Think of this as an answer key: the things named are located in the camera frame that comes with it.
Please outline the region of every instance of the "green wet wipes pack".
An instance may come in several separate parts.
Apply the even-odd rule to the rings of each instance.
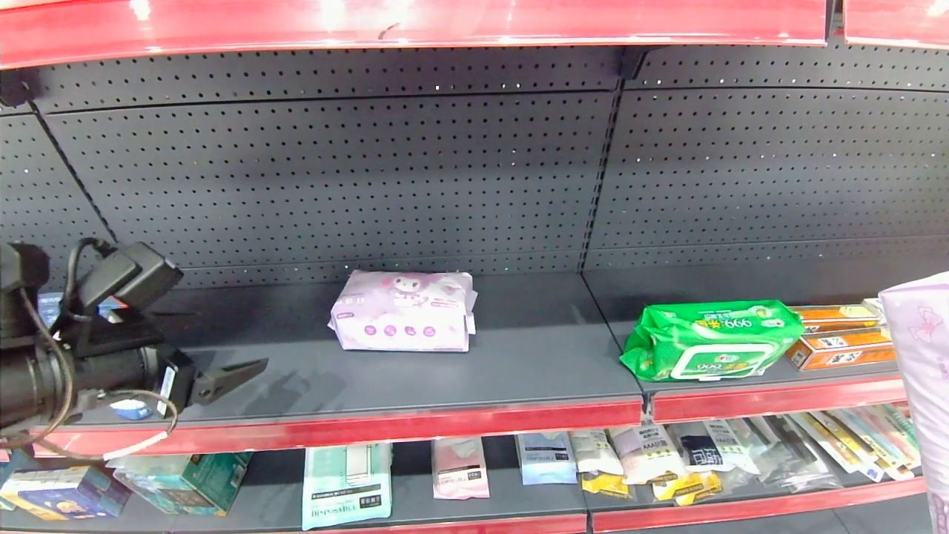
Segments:
[[[620,360],[642,380],[758,375],[804,333],[777,300],[647,306]]]

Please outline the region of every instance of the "orange product box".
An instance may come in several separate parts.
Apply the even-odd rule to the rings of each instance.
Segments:
[[[896,360],[886,328],[804,334],[786,353],[801,371]]]
[[[806,332],[829,332],[878,326],[880,317],[866,306],[790,306],[800,315]]]

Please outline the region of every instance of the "teal product box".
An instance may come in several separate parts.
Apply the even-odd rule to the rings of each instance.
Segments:
[[[119,517],[130,492],[95,467],[16,471],[4,498],[47,521]]]
[[[227,515],[250,453],[126,456],[107,465],[116,480],[167,514]]]
[[[392,444],[307,449],[303,529],[389,517]]]
[[[39,468],[40,465],[19,448],[11,450],[9,452],[9,462],[0,462],[0,487],[3,487],[3,484],[10,475],[13,474],[13,471],[35,470]],[[4,499],[3,495],[0,494],[0,510],[15,509],[16,505]]]

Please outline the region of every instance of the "pink mask package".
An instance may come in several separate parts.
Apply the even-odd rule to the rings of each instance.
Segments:
[[[934,531],[949,532],[949,272],[880,293],[926,475]]]
[[[446,438],[433,441],[432,478],[436,499],[491,497],[481,438]]]
[[[347,351],[465,353],[476,298],[468,273],[353,271],[329,328]]]

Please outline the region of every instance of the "pegboard back panel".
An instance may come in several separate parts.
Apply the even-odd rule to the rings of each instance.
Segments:
[[[591,249],[944,235],[949,95],[623,96]]]
[[[212,267],[580,251],[611,106],[578,92],[48,119],[119,239]]]
[[[611,90],[618,48],[396,48],[183,54],[40,67],[45,113],[137,105]]]
[[[726,243],[591,250],[586,268],[663,267],[839,257],[942,257],[949,261],[949,235],[922,238],[829,239],[774,243]]]
[[[364,271],[463,271],[475,276],[514,273],[571,272],[580,262],[580,251],[478,256],[407,257],[401,259],[357,259],[313,263],[282,263],[237,267],[185,269],[180,288],[282,285],[346,281],[354,269]]]
[[[839,36],[827,48],[665,47],[625,87],[747,86],[949,91],[949,50],[847,45]]]
[[[42,246],[56,291],[69,251],[83,237],[109,234],[36,117],[0,117],[0,240]]]

